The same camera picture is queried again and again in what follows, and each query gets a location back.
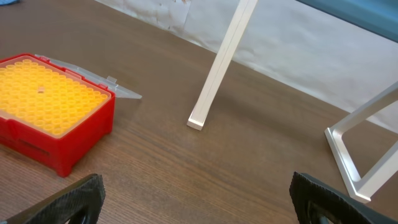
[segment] blue object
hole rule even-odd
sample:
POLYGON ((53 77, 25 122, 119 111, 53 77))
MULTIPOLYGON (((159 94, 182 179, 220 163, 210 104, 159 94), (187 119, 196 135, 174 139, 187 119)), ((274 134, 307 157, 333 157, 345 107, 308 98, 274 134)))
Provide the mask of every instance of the blue object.
POLYGON ((0 0, 0 6, 18 3, 19 0, 0 0))
POLYGON ((297 0, 398 42, 398 0, 297 0))

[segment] red box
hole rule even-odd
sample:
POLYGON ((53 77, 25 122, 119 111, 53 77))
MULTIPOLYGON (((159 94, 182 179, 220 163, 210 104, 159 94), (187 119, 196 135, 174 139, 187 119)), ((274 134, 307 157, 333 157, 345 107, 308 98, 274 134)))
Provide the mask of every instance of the red box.
POLYGON ((110 93, 110 98, 87 115, 80 124, 67 132, 61 138, 55 138, 43 131, 39 131, 17 119, 0 117, 0 143, 35 159, 57 171, 60 177, 66 177, 72 171, 72 166, 79 161, 99 141, 102 136, 112 131, 115 94, 108 87, 97 85, 83 76, 66 68, 58 67, 46 60, 32 54, 20 54, 11 58, 0 60, 0 63, 29 56, 54 70, 60 70, 69 75, 81 78, 81 83, 93 85, 110 93))

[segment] white metal leg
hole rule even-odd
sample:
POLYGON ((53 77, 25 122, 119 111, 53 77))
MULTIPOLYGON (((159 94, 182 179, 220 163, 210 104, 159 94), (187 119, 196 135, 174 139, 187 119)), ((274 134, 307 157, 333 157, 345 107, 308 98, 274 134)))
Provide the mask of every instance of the white metal leg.
POLYGON ((344 145, 342 136, 344 132, 397 100, 398 82, 325 130, 349 196, 360 202, 370 202, 371 196, 398 170, 398 141, 361 178, 344 145))
POLYGON ((240 0, 187 125, 201 130, 257 0, 240 0))

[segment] yellow pipette tip rack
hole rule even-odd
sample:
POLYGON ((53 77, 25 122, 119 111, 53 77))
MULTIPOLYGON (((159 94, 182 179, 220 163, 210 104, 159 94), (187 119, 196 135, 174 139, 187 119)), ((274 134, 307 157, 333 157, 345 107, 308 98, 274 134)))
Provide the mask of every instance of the yellow pipette tip rack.
POLYGON ((0 67, 0 111, 61 136, 110 96, 73 77, 24 59, 0 67))

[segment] white backdrop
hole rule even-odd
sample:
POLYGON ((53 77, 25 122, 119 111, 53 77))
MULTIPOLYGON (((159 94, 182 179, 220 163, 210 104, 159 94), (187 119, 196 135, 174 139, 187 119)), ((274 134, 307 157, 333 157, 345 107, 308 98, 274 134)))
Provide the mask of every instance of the white backdrop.
MULTIPOLYGON (((214 52, 238 5, 238 0, 97 1, 214 52)), ((398 81, 397 43, 294 0, 259 0, 234 60, 349 112, 398 81)), ((397 111, 394 104, 370 120, 398 133, 397 111)))

